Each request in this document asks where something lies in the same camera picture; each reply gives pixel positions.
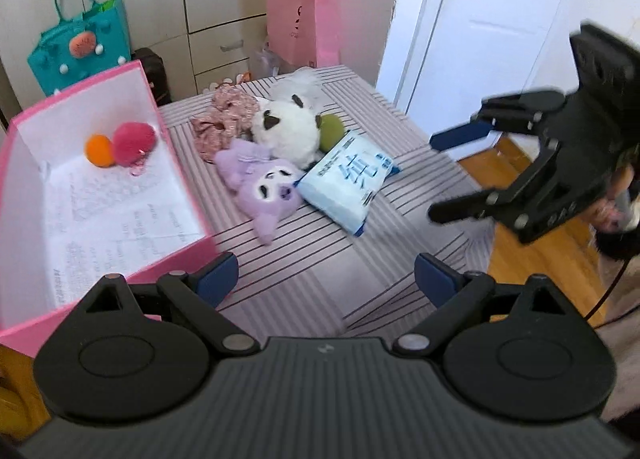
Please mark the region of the person's hand holding gripper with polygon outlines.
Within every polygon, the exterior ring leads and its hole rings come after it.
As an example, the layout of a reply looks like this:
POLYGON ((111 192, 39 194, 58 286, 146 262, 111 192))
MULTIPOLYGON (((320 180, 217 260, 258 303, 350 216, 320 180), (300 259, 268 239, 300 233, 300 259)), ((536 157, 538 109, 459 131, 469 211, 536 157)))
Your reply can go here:
POLYGON ((629 231, 639 222, 639 216, 631 207, 629 187, 634 182, 631 164, 616 170, 605 195, 598 199, 584 214, 586 221, 597 231, 617 233, 629 231))

